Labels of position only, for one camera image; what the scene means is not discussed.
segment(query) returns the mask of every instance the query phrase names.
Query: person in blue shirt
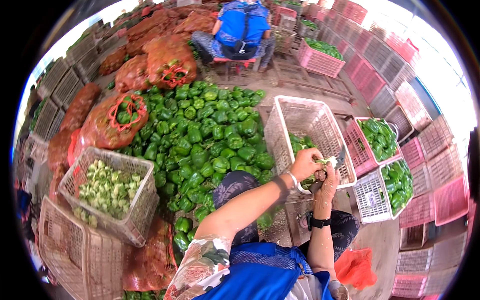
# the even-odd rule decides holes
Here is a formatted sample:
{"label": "person in blue shirt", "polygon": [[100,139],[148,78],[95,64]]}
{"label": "person in blue shirt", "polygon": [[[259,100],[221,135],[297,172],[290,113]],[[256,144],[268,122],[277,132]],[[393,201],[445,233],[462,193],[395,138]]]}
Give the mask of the person in blue shirt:
{"label": "person in blue shirt", "polygon": [[[340,173],[330,162],[315,162],[322,158],[317,148],[300,150],[290,171],[262,186],[245,171],[228,173],[213,193],[216,210],[199,224],[164,299],[348,300],[334,261],[359,223],[332,209]],[[291,248],[259,242],[255,220],[285,201],[295,182],[313,173],[320,178],[324,169],[326,179],[312,201],[310,241]]]}
{"label": "person in blue shirt", "polygon": [[252,58],[261,58],[259,71],[266,71],[275,50],[275,37],[271,35],[269,10],[254,0],[226,3],[218,13],[212,33],[195,31],[192,34],[192,42],[204,63],[211,63],[213,58],[225,58],[223,46],[234,47],[241,41],[245,29],[245,11],[249,19],[244,42],[248,47],[256,47]]}

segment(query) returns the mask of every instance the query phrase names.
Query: floral shirt sleeve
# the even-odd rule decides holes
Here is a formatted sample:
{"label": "floral shirt sleeve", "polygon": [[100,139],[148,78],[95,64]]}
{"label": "floral shirt sleeve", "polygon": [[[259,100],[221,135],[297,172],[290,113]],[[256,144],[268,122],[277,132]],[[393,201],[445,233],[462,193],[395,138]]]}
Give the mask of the floral shirt sleeve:
{"label": "floral shirt sleeve", "polygon": [[218,286],[230,274],[230,247],[224,237],[193,240],[165,293],[166,300],[189,300]]}

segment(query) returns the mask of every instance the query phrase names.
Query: hand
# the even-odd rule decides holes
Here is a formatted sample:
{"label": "hand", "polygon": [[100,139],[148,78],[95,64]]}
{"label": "hand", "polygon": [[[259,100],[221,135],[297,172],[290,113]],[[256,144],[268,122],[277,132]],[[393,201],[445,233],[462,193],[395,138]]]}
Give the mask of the hand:
{"label": "hand", "polygon": [[315,162],[316,159],[323,159],[323,155],[317,148],[303,149],[297,152],[297,157],[295,157],[290,172],[298,182],[324,168],[324,164]]}

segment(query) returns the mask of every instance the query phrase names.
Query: dark pants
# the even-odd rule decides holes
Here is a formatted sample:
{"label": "dark pants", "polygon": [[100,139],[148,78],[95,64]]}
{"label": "dark pants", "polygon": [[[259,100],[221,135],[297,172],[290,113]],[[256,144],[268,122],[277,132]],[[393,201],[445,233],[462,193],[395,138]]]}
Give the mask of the dark pants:
{"label": "dark pants", "polygon": [[[245,171],[233,171],[228,173],[222,183],[213,192],[213,201],[215,208],[219,208],[228,200],[240,195],[241,193],[254,189],[260,184],[257,179]],[[359,222],[355,216],[332,210],[332,242],[334,248],[334,261],[336,261],[346,248],[352,243],[359,231]],[[258,242],[257,222],[254,221],[246,228],[240,230],[232,242],[232,248],[241,244]],[[299,248],[307,256],[309,242],[302,244]]]}

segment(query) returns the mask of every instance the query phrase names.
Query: silver bracelet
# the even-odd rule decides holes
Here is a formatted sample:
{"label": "silver bracelet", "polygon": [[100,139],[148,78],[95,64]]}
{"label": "silver bracelet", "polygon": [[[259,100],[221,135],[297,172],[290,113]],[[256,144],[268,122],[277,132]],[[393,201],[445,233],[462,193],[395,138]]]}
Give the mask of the silver bracelet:
{"label": "silver bracelet", "polygon": [[297,178],[295,178],[295,176],[294,176],[294,175],[292,174],[292,172],[290,172],[290,171],[287,171],[287,174],[290,175],[290,177],[292,177],[292,179],[293,179],[293,186],[294,186],[294,187],[297,187],[297,183],[298,183]]}

